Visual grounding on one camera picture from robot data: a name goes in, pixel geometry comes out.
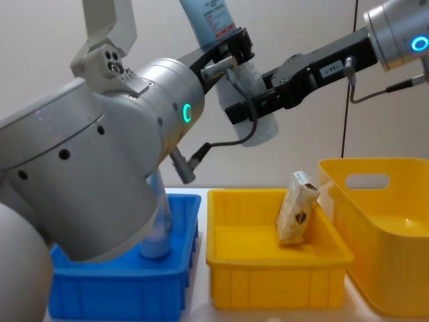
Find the basket handle hole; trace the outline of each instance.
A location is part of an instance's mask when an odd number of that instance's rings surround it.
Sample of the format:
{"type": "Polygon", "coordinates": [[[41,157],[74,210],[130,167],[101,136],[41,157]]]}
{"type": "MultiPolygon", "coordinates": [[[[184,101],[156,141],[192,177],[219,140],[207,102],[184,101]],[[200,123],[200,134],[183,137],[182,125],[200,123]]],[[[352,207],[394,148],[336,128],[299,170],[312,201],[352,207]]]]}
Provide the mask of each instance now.
{"type": "Polygon", "coordinates": [[[390,177],[385,173],[351,174],[346,178],[346,187],[351,190],[386,189],[390,177]]]}

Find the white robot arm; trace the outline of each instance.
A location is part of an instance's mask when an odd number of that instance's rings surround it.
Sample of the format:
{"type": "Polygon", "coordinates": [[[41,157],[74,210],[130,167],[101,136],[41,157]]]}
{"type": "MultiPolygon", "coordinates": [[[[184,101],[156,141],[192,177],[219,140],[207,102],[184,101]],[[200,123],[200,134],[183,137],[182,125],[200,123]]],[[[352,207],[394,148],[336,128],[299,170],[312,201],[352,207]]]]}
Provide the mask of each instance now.
{"type": "MultiPolygon", "coordinates": [[[[358,58],[353,74],[377,61],[389,70],[422,59],[427,76],[427,2],[390,0],[365,14],[364,30],[290,58],[266,74],[267,93],[247,100],[246,113],[240,110],[245,104],[227,111],[230,120],[250,114],[256,123],[298,105],[317,88],[352,77],[345,68],[352,56],[358,58]]],[[[145,178],[170,155],[182,180],[193,180],[192,170],[211,145],[187,162],[177,144],[201,116],[205,93],[251,56],[251,42],[241,32],[221,46],[180,60],[158,59],[133,72],[122,62],[137,35],[131,0],[83,3],[88,41],[71,64],[77,79],[0,120],[0,202],[7,206],[0,204],[0,321],[42,319],[50,243],[71,260],[97,262],[117,257],[150,231],[157,203],[145,178]],[[218,63],[205,68],[214,55],[221,55],[218,63]],[[9,260],[11,265],[4,264],[9,260]],[[12,284],[25,291],[5,302],[12,284]]]]}

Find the yellow basket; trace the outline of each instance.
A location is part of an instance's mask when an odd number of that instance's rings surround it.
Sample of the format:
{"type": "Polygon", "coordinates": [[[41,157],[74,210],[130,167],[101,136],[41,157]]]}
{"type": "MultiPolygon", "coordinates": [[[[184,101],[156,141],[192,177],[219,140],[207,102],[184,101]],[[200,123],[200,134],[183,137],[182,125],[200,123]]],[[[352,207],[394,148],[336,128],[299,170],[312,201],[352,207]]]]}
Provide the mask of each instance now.
{"type": "Polygon", "coordinates": [[[320,206],[301,246],[279,247],[285,189],[208,193],[206,261],[217,309],[336,308],[353,255],[320,206]]]}
{"type": "Polygon", "coordinates": [[[429,316],[429,161],[335,159],[319,164],[321,203],[355,255],[349,276],[377,311],[429,316]],[[383,189],[350,189],[355,174],[386,174],[383,189]]]}

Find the snack package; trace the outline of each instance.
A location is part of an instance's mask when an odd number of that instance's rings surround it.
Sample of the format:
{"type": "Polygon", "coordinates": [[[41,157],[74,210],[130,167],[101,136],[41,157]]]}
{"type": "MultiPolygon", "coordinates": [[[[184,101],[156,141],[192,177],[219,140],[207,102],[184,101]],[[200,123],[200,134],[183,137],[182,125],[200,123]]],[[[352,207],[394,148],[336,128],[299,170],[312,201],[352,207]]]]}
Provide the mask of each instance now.
{"type": "Polygon", "coordinates": [[[303,171],[294,172],[290,179],[288,193],[283,200],[277,231],[281,245],[300,244],[317,204],[319,190],[313,186],[303,171]]]}

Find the plastic bottle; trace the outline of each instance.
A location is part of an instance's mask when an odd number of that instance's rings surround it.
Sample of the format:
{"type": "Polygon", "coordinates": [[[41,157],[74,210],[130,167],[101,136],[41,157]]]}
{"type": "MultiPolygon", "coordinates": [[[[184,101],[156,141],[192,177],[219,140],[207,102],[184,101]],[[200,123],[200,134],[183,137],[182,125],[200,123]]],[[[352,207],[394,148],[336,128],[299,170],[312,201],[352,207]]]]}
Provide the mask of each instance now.
{"type": "Polygon", "coordinates": [[[172,213],[159,169],[147,179],[158,198],[158,210],[151,233],[140,242],[140,254],[146,258],[161,258],[170,252],[172,213]]]}
{"type": "MultiPolygon", "coordinates": [[[[201,47],[222,40],[237,29],[225,0],[180,0],[180,3],[188,16],[201,47]]],[[[250,97],[267,90],[253,59],[238,67],[237,78],[250,97]]],[[[223,77],[217,83],[216,90],[219,104],[224,110],[244,100],[234,87],[229,84],[226,77],[223,77]]],[[[247,120],[234,126],[238,137],[241,139],[250,132],[252,124],[247,120]]],[[[278,124],[274,115],[266,115],[258,120],[255,135],[243,145],[257,146],[272,139],[277,133],[278,124]]]]}

